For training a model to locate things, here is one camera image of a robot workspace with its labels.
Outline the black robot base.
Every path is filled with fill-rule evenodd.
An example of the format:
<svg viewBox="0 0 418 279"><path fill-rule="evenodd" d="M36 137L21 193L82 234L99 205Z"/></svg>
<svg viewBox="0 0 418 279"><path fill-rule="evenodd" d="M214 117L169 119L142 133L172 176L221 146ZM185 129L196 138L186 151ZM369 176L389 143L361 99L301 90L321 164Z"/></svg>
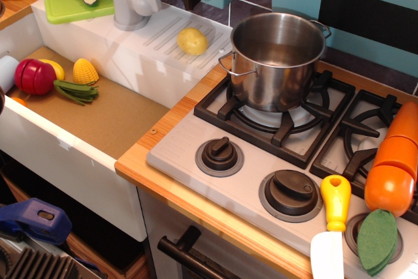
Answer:
<svg viewBox="0 0 418 279"><path fill-rule="evenodd" d="M98 278L66 254L1 239L1 278Z"/></svg>

